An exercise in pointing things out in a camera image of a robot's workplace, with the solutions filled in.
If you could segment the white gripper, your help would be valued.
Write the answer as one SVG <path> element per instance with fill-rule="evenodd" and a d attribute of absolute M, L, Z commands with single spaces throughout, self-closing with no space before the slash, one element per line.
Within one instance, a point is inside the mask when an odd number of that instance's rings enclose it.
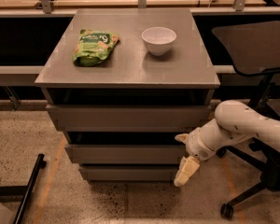
<path fill-rule="evenodd" d="M 212 147 L 214 133 L 208 128 L 196 128 L 189 134 L 176 135 L 175 140 L 186 144 L 186 151 L 190 154 L 190 156 L 181 159 L 175 175 L 174 184 L 176 187 L 181 187 L 197 172 L 200 161 L 206 161 L 215 155 L 215 150 Z"/>

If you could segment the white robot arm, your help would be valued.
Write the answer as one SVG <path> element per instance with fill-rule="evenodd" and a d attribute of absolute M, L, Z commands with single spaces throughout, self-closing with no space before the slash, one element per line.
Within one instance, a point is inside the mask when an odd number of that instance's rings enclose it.
<path fill-rule="evenodd" d="M 214 118 L 204 126 L 175 137 L 185 145 L 189 156 L 181 159 L 174 184 L 185 185 L 200 167 L 200 161 L 210 159 L 220 148 L 252 138 L 280 152 L 280 121 L 262 116 L 236 100 L 221 102 Z"/>

